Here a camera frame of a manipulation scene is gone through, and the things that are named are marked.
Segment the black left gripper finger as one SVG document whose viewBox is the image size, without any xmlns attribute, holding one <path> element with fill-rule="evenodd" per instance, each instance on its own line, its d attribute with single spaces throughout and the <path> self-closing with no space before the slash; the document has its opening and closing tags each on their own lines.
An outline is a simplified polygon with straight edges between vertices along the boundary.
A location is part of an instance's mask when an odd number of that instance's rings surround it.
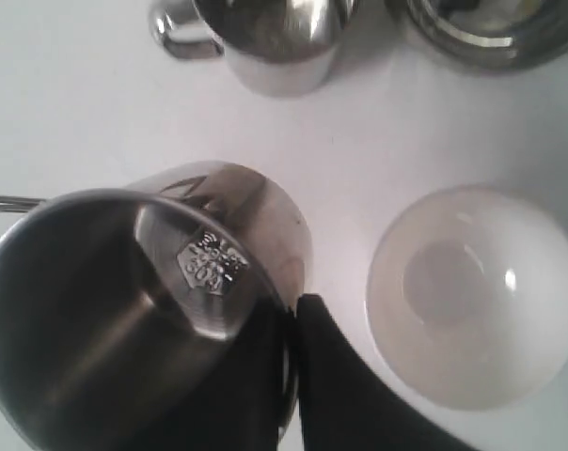
<svg viewBox="0 0 568 451">
<path fill-rule="evenodd" d="M 379 380 L 318 295 L 297 304 L 307 450 L 445 450 L 447 440 Z"/>
</svg>

